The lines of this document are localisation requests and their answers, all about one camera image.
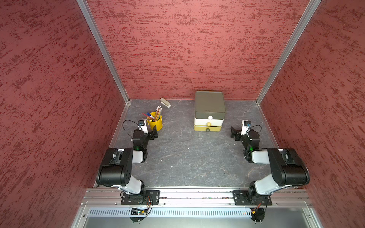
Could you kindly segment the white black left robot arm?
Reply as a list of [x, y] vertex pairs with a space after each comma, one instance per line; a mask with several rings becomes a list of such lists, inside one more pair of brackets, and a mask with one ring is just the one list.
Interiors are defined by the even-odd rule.
[[118, 188], [134, 198], [145, 199], [145, 184], [132, 175], [132, 165], [146, 162], [148, 142], [157, 136], [156, 127], [148, 133], [135, 130], [132, 136], [134, 147], [107, 149], [96, 176], [97, 185]]

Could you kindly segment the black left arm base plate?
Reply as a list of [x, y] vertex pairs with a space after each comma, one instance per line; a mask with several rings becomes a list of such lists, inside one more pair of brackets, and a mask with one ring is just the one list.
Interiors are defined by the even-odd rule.
[[159, 190], [142, 191], [140, 194], [126, 194], [121, 196], [121, 205], [158, 205], [160, 199]]

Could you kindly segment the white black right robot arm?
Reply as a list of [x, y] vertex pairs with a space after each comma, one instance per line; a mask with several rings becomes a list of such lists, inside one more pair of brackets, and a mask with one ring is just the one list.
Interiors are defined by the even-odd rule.
[[284, 188], [309, 184], [309, 170], [295, 149], [260, 149], [259, 133], [248, 126], [240, 131], [231, 127], [230, 137], [242, 143], [247, 162], [270, 166], [269, 175], [250, 184], [246, 194], [248, 200], [262, 199]]

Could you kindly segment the olive three-drawer desk organizer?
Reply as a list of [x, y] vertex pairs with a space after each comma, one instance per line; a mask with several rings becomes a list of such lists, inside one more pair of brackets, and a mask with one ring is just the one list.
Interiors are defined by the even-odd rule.
[[[196, 91], [194, 112], [226, 112], [223, 92]], [[224, 120], [196, 119], [194, 117], [194, 130], [202, 132], [220, 132]]]

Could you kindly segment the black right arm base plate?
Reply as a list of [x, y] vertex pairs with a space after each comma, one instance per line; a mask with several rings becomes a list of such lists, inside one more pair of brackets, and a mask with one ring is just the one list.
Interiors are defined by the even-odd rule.
[[233, 200], [236, 206], [271, 206], [270, 195], [259, 195], [250, 191], [232, 191]]

